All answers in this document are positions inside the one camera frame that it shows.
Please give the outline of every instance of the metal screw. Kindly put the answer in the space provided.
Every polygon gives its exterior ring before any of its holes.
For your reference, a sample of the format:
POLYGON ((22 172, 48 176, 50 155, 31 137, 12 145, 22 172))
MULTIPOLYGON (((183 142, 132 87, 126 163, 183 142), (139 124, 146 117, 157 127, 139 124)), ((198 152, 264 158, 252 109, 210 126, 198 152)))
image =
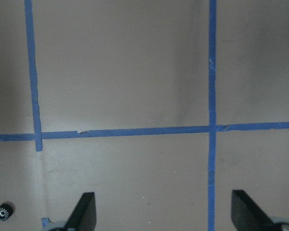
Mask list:
POLYGON ((282 231, 289 231, 289 225, 283 224, 281 226, 282 231))

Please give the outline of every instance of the vertical blue tape strip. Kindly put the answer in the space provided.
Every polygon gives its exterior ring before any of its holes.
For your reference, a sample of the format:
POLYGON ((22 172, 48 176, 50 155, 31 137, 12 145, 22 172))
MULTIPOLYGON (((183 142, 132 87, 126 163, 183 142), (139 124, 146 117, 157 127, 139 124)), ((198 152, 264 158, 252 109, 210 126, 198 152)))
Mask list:
POLYGON ((43 149, 43 143, 41 135, 42 129, 39 117, 38 74, 35 64, 35 44, 34 44, 33 13, 32 13, 31 0, 25 0, 25 14, 26 14, 26 35, 27 35, 27 49, 29 60, 31 101, 33 111, 33 123, 34 123, 34 139, 36 151, 40 152, 43 149))
POLYGON ((208 161, 208 231, 214 231, 215 154, 216 154, 216 0, 210 0, 209 18, 209 161, 208 161))

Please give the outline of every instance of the gear teeth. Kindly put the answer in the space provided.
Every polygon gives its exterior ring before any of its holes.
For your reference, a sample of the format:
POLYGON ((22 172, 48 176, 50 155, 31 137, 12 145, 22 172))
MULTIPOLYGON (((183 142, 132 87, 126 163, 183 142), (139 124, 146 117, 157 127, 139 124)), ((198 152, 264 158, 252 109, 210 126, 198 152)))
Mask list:
POLYGON ((0 205, 0 220, 6 221, 13 214, 13 208, 8 204, 0 205))

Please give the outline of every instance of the small blue tape piece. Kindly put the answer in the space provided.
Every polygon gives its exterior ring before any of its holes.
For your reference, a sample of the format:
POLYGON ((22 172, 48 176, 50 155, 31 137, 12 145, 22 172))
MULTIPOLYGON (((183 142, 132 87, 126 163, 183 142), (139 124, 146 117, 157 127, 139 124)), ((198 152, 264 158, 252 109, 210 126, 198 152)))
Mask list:
POLYGON ((269 129, 289 129, 289 122, 276 122, 276 123, 254 123, 254 124, 231 124, 231 125, 218 125, 218 131, 252 131, 252 130, 269 130, 269 129))
POLYGON ((210 0, 209 18, 209 160, 208 160, 208 231, 215 223, 216 156, 216 0, 210 0))
POLYGON ((41 136, 42 128, 39 117, 38 74, 35 63, 34 27, 31 0, 25 0, 25 14, 35 148, 37 152, 40 152, 43 149, 43 143, 41 136))
POLYGON ((33 141, 34 134, 0 134, 0 141, 33 141))
POLYGON ((49 218, 42 218, 42 227, 45 228, 50 223, 49 218))
POLYGON ((43 132, 42 138, 66 139, 66 138, 85 138, 85 137, 166 135, 166 134, 203 133, 208 131, 209 126, 89 130, 81 133, 78 133, 77 131, 58 131, 58 132, 43 132))

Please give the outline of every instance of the black cylindrical object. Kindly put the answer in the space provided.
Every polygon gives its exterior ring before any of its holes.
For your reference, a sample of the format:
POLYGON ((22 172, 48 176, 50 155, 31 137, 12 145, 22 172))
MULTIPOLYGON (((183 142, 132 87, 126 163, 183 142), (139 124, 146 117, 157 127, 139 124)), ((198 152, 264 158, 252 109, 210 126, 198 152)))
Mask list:
POLYGON ((8 204, 0 205, 0 220, 6 221, 13 214, 13 208, 8 204))

